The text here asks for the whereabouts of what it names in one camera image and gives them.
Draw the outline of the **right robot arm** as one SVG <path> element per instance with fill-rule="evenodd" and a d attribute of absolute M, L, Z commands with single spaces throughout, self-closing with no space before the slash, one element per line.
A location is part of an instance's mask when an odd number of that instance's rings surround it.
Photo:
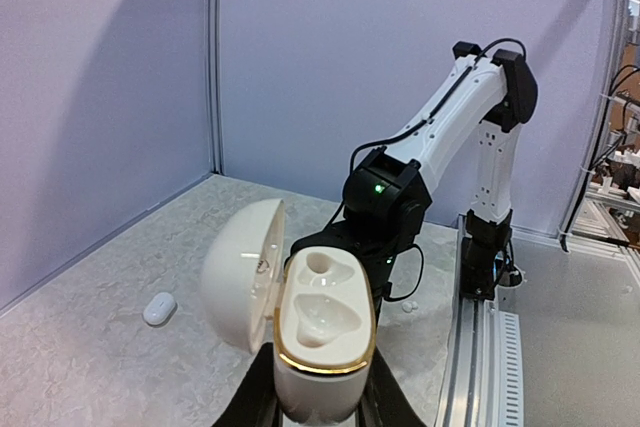
<path fill-rule="evenodd" d="M 506 42 L 456 43 L 443 84 L 395 136 L 354 149 L 339 208 L 291 251 L 343 249 L 363 265 L 373 296 L 391 301 L 397 256 L 413 248 L 448 165 L 476 135 L 480 164 L 465 215 L 460 290 L 467 298 L 494 299 L 500 276 L 514 265 L 511 175 L 521 128 L 538 100 L 525 46 L 506 50 Z"/>

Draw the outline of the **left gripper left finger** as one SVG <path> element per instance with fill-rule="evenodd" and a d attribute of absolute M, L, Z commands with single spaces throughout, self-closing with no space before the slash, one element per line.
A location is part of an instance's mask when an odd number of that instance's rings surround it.
<path fill-rule="evenodd" d="M 262 345 L 231 401 L 213 427 L 271 427 L 278 425 L 274 382 L 274 348 Z"/>

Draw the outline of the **white gold-trimmed charging case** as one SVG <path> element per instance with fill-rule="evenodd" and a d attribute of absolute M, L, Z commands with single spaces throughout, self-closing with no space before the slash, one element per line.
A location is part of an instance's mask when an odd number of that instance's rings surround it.
<path fill-rule="evenodd" d="M 335 247 L 283 257 L 280 199 L 226 222 L 205 259 L 200 293 L 224 342 L 253 354 L 271 342 L 278 422 L 339 424 L 356 410 L 375 351 L 373 301 L 361 263 Z"/>

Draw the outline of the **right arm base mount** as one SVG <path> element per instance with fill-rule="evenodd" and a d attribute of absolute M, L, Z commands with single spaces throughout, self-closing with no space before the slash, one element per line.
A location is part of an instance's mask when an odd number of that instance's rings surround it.
<path fill-rule="evenodd" d="M 482 246 L 470 237 L 461 244 L 459 292 L 463 298 L 493 301 L 498 287 L 516 288 L 524 281 L 513 245 L 502 249 Z"/>

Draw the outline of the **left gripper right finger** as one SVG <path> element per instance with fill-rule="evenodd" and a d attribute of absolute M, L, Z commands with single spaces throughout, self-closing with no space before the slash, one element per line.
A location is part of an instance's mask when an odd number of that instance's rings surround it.
<path fill-rule="evenodd" d="M 357 425 L 364 427 L 424 427 L 404 395 L 389 365 L 375 349 L 365 389 L 357 407 Z"/>

